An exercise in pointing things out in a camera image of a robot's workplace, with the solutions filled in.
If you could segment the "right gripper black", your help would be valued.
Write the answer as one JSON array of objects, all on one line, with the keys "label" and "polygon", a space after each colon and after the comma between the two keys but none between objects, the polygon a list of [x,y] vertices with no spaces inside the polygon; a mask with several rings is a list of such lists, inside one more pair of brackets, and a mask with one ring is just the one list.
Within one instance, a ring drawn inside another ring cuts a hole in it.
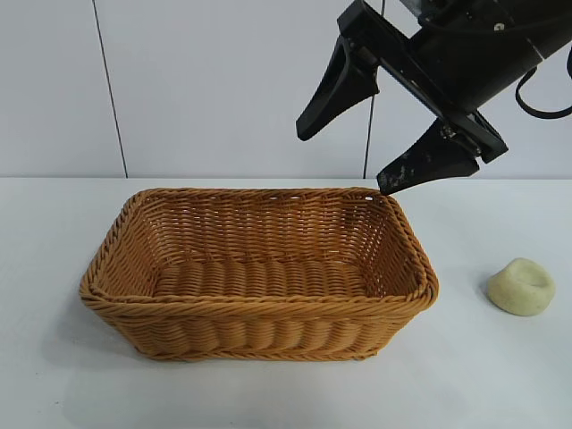
[{"label": "right gripper black", "polygon": [[377,68],[388,72],[440,120],[377,174],[384,196],[469,177],[479,171],[474,156],[490,163],[506,153],[500,134],[478,110],[542,60],[495,1],[454,1],[423,10],[419,19],[420,30],[408,38],[366,2],[352,2],[338,19],[342,37],[324,76],[296,120],[299,139],[313,138],[379,93]]}]

